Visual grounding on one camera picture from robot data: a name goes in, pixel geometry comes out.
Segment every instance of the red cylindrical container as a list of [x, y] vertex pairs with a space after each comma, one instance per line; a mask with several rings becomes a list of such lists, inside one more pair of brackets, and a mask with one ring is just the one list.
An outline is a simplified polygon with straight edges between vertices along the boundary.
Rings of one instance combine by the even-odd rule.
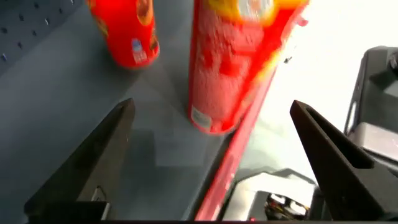
[[239, 123], [308, 0], [195, 0], [188, 116], [208, 134]]
[[159, 55], [152, 0], [86, 0], [113, 59], [141, 68]]

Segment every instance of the pegboard hole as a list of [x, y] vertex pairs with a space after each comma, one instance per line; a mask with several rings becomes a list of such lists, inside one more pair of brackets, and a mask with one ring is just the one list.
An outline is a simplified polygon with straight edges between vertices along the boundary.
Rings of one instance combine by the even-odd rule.
[[2, 55], [1, 55], [1, 60], [2, 60], [3, 62], [7, 62], [7, 56], [6, 56], [6, 54], [2, 54]]

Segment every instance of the black machine part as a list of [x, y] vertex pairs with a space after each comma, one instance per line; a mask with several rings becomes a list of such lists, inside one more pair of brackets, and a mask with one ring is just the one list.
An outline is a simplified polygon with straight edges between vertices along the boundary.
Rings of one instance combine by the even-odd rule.
[[[294, 101], [290, 114], [334, 221], [398, 221], [398, 179], [394, 175], [310, 106]], [[124, 137], [133, 117], [134, 105], [127, 100], [104, 119], [75, 151], [97, 149], [99, 159], [93, 159], [90, 166], [85, 166], [88, 171], [83, 173], [84, 176], [69, 172], [70, 176], [61, 178], [60, 174], [65, 174], [61, 166], [26, 203], [25, 212], [30, 223], [100, 223], [109, 218], [104, 214], [109, 210], [111, 198], [108, 197], [114, 186], [101, 189], [100, 194], [96, 193], [95, 187], [90, 187], [93, 186], [90, 182], [117, 182], [112, 175], [118, 170], [111, 170], [111, 173], [104, 170], [101, 155], [111, 148], [118, 147], [120, 152], [125, 149]], [[103, 144], [96, 147], [97, 141]], [[72, 154], [65, 163], [80, 161], [78, 157], [81, 156]], [[96, 169], [100, 170], [98, 173], [108, 175], [94, 175]], [[98, 195], [100, 200], [88, 199], [92, 195]]]
[[398, 48], [378, 46], [362, 58], [344, 134], [398, 175]]
[[309, 105], [290, 114], [333, 220], [398, 221], [394, 175]]
[[76, 223], [112, 217], [128, 136], [132, 99], [120, 102], [25, 203], [30, 223]]

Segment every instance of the white label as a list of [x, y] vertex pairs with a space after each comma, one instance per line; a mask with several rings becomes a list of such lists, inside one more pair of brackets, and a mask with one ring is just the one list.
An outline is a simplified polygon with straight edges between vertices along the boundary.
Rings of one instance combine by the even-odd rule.
[[192, 106], [191, 119], [201, 128], [210, 130], [211, 118]]
[[133, 56], [136, 63], [145, 62], [148, 59], [145, 52], [133, 53]]

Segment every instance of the red can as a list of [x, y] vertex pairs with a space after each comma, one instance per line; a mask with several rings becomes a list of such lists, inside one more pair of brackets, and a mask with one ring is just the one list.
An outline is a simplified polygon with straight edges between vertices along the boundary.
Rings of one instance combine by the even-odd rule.
[[308, 0], [195, 0], [191, 122], [208, 134], [239, 123]]
[[113, 59], [141, 68], [159, 55], [152, 0], [86, 0]]

